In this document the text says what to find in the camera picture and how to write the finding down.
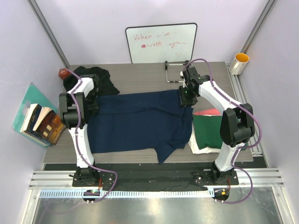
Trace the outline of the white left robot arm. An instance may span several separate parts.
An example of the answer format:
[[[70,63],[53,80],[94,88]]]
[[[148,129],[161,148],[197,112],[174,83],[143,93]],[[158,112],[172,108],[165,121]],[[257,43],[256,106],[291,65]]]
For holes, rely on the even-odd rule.
[[[87,124],[99,111],[96,97],[100,80],[95,74],[76,75],[75,78],[77,81],[74,87],[59,95],[60,118],[71,134],[75,147],[77,167],[73,179],[95,186],[100,175],[95,169],[95,160],[90,150]]]

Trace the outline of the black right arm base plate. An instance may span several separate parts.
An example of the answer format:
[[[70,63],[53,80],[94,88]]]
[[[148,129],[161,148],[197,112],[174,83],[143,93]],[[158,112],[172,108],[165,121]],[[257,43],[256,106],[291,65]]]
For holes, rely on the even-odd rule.
[[[233,170],[230,173],[217,176],[213,171],[206,170],[195,170],[191,172],[193,176],[193,184],[196,186],[220,186],[220,185],[232,185],[236,186],[239,184],[237,173]]]

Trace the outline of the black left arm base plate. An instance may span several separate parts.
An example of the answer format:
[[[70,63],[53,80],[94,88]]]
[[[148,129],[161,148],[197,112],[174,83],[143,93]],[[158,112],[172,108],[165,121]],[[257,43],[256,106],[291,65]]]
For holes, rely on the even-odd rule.
[[[115,181],[115,175],[113,174],[100,174],[99,178],[91,177],[81,177],[77,173],[69,175],[72,178],[73,187],[112,187]]]

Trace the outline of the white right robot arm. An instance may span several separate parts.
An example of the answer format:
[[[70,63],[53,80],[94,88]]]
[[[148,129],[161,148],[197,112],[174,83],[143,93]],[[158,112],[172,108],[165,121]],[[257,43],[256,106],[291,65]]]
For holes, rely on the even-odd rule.
[[[195,67],[187,67],[180,74],[183,85],[179,87],[182,106],[195,105],[198,97],[208,100],[221,113],[220,137],[222,146],[212,163],[211,181],[220,185],[232,175],[233,163],[239,147],[245,146],[255,134],[253,108],[241,104],[218,87],[209,75],[201,76]]]

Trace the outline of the navy blue t shirt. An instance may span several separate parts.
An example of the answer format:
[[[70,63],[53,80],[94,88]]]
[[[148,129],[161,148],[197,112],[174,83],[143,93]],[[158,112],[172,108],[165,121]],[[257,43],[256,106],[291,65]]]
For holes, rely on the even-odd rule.
[[[183,149],[192,134],[193,108],[182,106],[179,90],[100,96],[88,122],[91,152],[152,148],[159,163]]]

